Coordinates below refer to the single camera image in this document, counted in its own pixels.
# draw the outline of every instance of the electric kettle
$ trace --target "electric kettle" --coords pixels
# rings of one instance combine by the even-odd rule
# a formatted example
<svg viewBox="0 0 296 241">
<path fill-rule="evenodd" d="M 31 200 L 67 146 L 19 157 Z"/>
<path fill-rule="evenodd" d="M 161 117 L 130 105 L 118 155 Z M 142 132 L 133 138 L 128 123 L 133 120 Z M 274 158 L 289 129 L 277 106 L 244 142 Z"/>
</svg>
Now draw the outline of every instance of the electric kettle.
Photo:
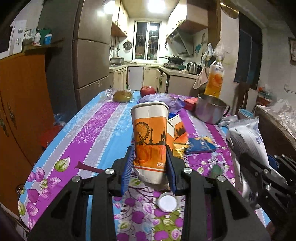
<svg viewBox="0 0 296 241">
<path fill-rule="evenodd" d="M 195 74 L 195 75 L 198 74 L 198 72 L 197 72 L 197 67 L 198 67 L 198 65 L 197 65 L 197 63 L 195 63 L 195 62 L 189 62 L 189 63 L 187 64 L 187 70 L 188 70 L 188 72 L 191 73 L 191 74 Z"/>
</svg>

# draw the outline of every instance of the blue book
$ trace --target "blue book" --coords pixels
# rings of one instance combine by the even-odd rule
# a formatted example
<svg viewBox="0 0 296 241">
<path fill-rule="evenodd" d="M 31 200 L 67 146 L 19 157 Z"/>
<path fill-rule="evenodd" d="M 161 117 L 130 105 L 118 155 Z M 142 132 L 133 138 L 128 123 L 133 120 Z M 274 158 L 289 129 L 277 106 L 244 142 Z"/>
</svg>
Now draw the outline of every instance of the blue book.
<svg viewBox="0 0 296 241">
<path fill-rule="evenodd" d="M 188 138 L 189 147 L 186 149 L 185 154 L 199 154 L 214 152 L 216 147 L 209 137 L 196 137 Z"/>
</svg>

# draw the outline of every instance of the orange juice bottle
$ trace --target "orange juice bottle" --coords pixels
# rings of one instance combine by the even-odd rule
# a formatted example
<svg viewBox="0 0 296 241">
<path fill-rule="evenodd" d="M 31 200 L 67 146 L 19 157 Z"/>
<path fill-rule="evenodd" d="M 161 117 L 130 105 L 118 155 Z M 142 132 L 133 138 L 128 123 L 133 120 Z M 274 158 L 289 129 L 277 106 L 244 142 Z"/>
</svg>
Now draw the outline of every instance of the orange juice bottle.
<svg viewBox="0 0 296 241">
<path fill-rule="evenodd" d="M 219 97 L 222 82 L 224 78 L 224 68 L 221 63 L 222 58 L 216 57 L 216 60 L 210 65 L 209 77 L 207 87 L 205 88 L 205 94 Z"/>
</svg>

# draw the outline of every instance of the ferris wheel print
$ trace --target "ferris wheel print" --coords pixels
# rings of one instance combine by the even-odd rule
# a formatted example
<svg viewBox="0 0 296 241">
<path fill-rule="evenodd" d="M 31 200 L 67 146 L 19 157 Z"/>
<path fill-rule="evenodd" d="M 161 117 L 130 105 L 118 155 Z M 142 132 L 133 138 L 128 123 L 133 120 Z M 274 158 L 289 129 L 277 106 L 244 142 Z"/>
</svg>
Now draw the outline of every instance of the ferris wheel print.
<svg viewBox="0 0 296 241">
<path fill-rule="evenodd" d="M 147 123 L 139 122 L 135 125 L 135 143 L 137 145 L 143 145 L 145 139 L 149 136 L 150 128 Z"/>
</svg>

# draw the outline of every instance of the range hood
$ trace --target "range hood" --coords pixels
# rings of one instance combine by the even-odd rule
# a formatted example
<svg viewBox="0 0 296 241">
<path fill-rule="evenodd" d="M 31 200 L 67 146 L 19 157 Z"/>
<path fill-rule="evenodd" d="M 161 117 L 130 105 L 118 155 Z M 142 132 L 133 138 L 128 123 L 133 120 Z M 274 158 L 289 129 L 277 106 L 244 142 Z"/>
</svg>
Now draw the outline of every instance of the range hood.
<svg viewBox="0 0 296 241">
<path fill-rule="evenodd" d="M 194 54 L 193 38 L 180 29 L 175 29 L 168 37 L 167 40 L 173 45 L 173 48 L 179 56 L 190 57 Z"/>
</svg>

